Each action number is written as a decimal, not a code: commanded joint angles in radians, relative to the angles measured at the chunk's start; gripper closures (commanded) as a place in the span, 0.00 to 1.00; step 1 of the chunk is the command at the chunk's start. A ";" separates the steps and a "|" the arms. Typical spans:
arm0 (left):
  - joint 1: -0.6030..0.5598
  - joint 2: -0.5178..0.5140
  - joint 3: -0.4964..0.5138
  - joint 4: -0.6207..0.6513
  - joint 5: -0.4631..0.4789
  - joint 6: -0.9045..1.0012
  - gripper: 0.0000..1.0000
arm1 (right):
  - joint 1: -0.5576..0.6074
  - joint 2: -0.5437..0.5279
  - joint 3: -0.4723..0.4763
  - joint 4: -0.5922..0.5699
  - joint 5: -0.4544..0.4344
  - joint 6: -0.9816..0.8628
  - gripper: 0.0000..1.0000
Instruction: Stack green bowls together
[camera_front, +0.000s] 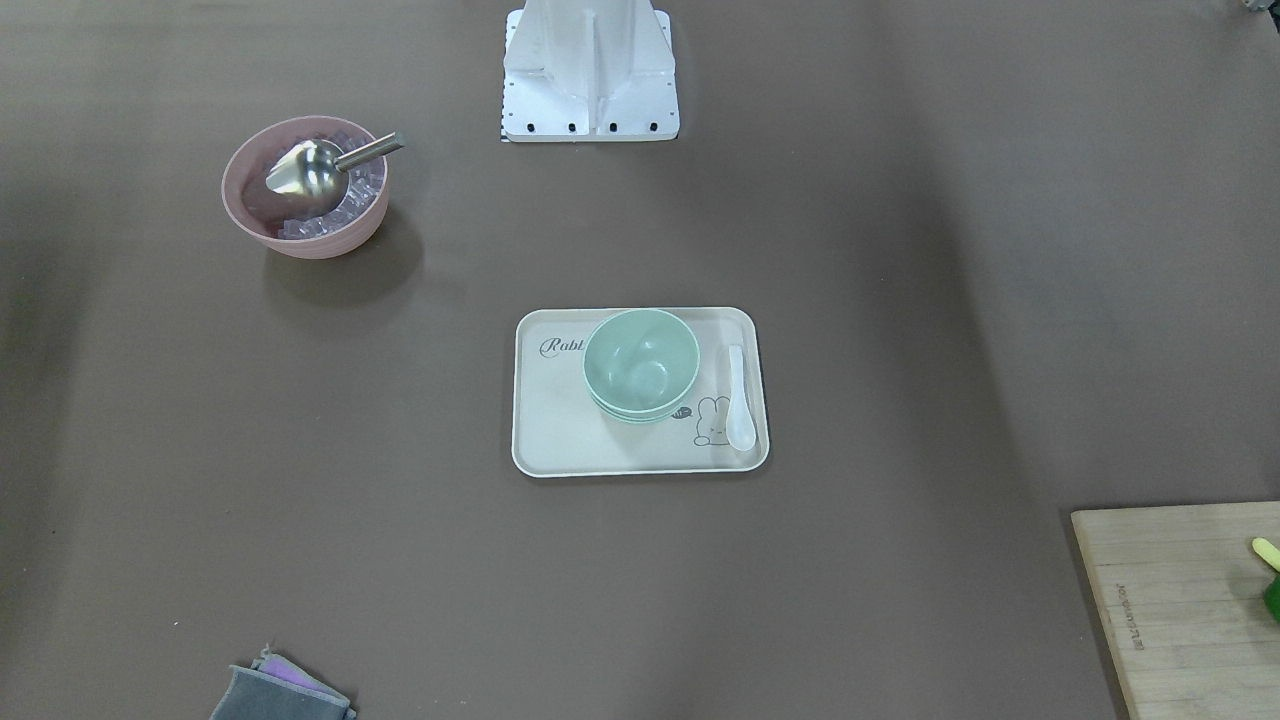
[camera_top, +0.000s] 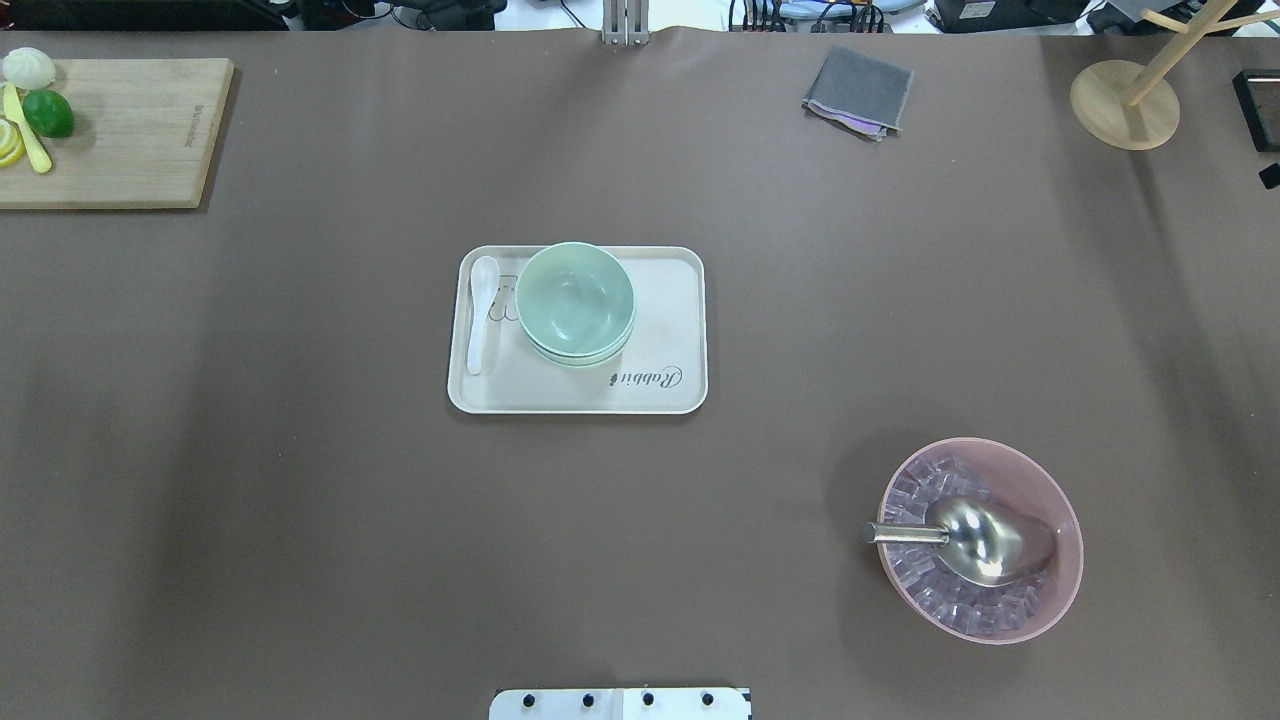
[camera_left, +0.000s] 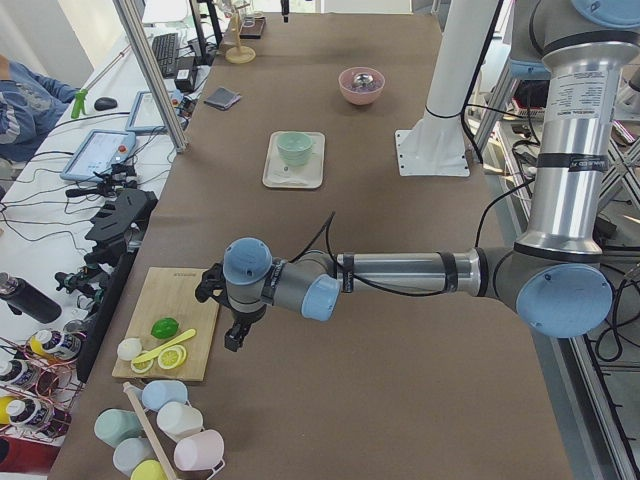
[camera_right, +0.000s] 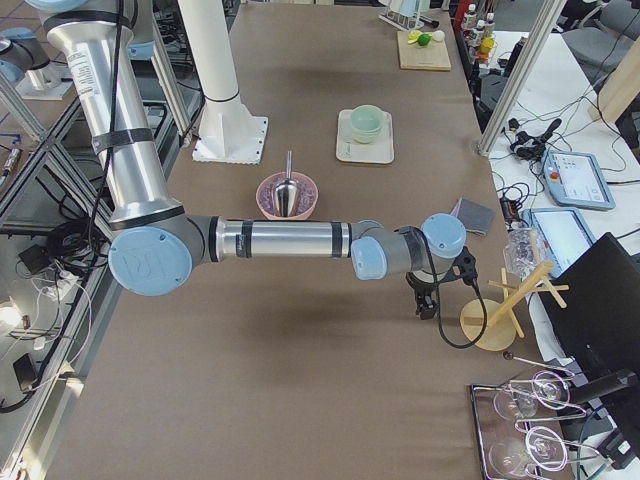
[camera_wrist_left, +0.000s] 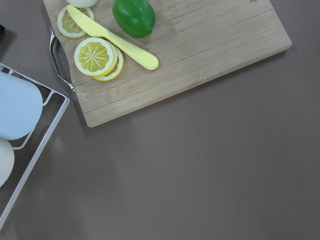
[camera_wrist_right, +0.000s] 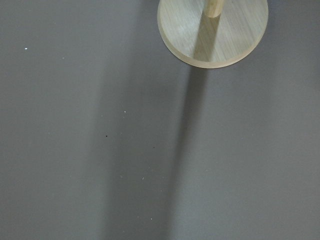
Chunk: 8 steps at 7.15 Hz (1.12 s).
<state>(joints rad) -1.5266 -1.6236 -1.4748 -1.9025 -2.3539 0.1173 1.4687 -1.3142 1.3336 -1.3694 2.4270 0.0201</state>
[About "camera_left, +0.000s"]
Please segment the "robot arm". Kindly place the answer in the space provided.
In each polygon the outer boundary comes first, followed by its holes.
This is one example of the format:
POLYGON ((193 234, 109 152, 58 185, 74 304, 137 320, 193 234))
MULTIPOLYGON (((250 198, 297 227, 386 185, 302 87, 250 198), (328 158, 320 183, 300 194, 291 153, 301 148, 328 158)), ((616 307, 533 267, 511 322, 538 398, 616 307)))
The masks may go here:
POLYGON ((199 301, 234 318, 225 336, 239 349, 270 306, 325 321, 342 293, 375 289, 406 297, 464 291, 501 301, 532 329, 571 338, 599 326, 614 305, 593 238, 598 194, 622 68, 639 52, 635 1, 520 1, 514 66, 550 75, 530 217, 511 248, 416 254, 333 254, 306 248, 275 258, 255 238, 231 243, 205 271, 199 301))

